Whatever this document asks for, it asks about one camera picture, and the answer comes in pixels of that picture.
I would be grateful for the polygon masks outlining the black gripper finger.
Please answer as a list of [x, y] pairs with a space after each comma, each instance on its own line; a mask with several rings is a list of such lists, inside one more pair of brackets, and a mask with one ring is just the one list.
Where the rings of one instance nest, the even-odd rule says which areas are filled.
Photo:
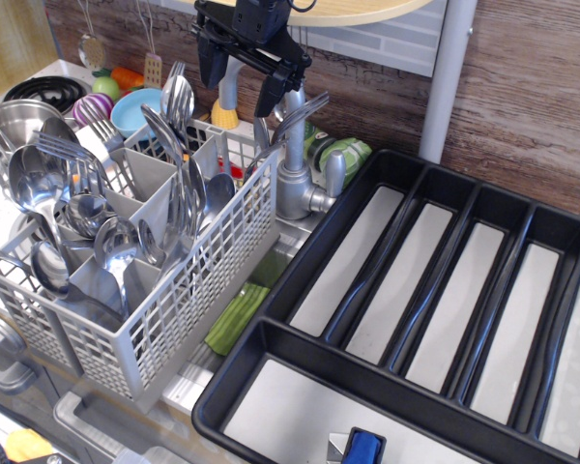
[[208, 36], [197, 39], [200, 79], [207, 89], [214, 89], [226, 75], [229, 55], [226, 49]]
[[258, 101], [254, 109], [254, 116], [257, 118], [268, 117], [275, 106], [289, 91], [289, 82], [289, 70], [276, 70], [268, 73], [262, 83]]

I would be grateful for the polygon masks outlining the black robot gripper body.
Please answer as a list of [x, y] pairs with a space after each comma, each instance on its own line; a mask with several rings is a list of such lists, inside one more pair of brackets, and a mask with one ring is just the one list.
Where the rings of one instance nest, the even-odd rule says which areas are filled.
[[288, 31], [292, 6], [288, 1], [196, 1], [194, 34], [221, 44], [229, 58], [261, 72], [303, 73], [311, 58]]

